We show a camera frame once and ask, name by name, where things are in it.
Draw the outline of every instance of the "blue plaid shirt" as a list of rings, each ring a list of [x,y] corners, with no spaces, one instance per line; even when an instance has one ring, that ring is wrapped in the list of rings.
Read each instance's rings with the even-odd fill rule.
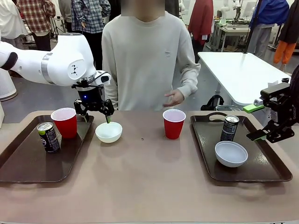
[[[109,16],[110,11],[108,0],[71,0],[72,30],[101,33],[105,26],[102,17]]]

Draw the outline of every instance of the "brown tray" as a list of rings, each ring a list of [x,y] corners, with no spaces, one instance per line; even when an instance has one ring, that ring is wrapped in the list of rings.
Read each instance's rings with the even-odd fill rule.
[[[77,116],[77,136],[68,140],[61,138],[50,115],[35,117],[0,155],[0,182],[44,183],[64,180],[70,174],[93,119],[90,116],[86,123]],[[46,153],[36,129],[43,122],[54,124],[60,151]]]
[[[210,117],[226,114],[214,112],[206,116],[191,116],[200,151],[211,178],[223,182],[284,182],[292,179],[292,174],[266,141],[251,141],[246,137],[256,130],[247,117],[238,116],[240,122],[234,141],[248,152],[246,163],[237,168],[222,165],[216,159],[215,145],[220,141],[223,120]]]

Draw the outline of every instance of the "red plaid shirt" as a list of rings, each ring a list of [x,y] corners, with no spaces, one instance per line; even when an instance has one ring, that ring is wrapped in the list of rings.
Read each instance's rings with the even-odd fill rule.
[[[33,33],[51,30],[50,18],[56,14],[55,5],[50,0],[18,0],[18,8]]]

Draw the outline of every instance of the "white cup rim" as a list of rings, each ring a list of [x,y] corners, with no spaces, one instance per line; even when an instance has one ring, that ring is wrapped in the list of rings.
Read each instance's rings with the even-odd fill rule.
[[[179,120],[179,121],[168,120],[168,119],[165,118],[165,114],[166,114],[167,112],[169,112],[169,111],[177,111],[177,112],[180,112],[180,113],[182,113],[182,114],[184,115],[184,118],[181,119],[181,120]],[[182,122],[182,121],[186,120],[186,114],[185,114],[183,111],[178,110],[178,109],[169,109],[169,110],[163,112],[163,118],[164,118],[165,120],[169,121],[169,122],[172,122],[172,123],[179,123],[179,122]]]
[[[55,115],[55,113],[59,112],[59,111],[63,111],[63,110],[70,110],[70,111],[73,111],[73,114],[69,116],[69,118],[66,118],[66,119],[54,119],[53,116]],[[60,108],[58,110],[55,110],[52,114],[51,114],[51,119],[52,120],[55,120],[55,121],[64,121],[64,120],[69,120],[73,117],[76,116],[76,110],[74,108],[70,108],[70,107],[65,107],[65,108]]]

